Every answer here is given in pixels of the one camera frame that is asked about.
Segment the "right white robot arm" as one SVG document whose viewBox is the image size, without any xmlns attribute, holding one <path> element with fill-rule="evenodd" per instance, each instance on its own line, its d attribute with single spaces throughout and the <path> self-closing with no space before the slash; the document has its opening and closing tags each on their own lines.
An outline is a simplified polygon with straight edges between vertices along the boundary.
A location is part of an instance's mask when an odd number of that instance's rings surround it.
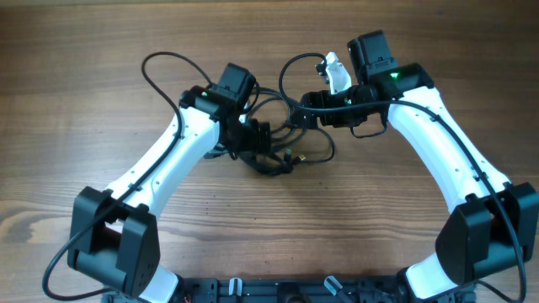
<svg viewBox="0 0 539 303">
<path fill-rule="evenodd" d="M 398 64 L 380 30 L 349 41 L 352 69 L 334 53 L 316 66 L 327 88 L 295 103 L 292 122 L 354 129 L 378 114 L 397 130 L 427 167 L 446 201 L 449 217 L 425 260 L 402 270 L 396 302 L 463 301 L 491 275 L 516 268 L 525 281 L 536 240 L 538 194 L 514 184 L 471 143 L 451 117 L 425 69 Z"/>
</svg>

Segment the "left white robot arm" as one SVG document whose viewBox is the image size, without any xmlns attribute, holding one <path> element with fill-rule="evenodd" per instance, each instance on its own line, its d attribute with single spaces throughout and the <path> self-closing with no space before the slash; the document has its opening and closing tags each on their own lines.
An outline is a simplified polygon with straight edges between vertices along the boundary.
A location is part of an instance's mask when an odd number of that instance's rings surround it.
<svg viewBox="0 0 539 303">
<path fill-rule="evenodd" d="M 128 173 L 104 190 L 86 187 L 78 194 L 68 266 L 128 300 L 172 302 L 183 294 L 183 279 L 160 264 L 157 222 L 207 154 L 270 151 L 269 125 L 244 118 L 257 86 L 247 69 L 228 64 L 218 82 L 185 91 L 168 128 Z"/>
</svg>

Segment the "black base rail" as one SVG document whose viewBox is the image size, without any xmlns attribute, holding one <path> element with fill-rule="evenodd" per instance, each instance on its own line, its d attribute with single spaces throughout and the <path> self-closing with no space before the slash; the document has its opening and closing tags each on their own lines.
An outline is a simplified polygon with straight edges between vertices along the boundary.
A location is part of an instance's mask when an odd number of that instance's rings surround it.
<svg viewBox="0 0 539 303">
<path fill-rule="evenodd" d="M 359 279 L 183 279 L 172 302 L 415 302 L 403 279 L 368 276 Z"/>
</svg>

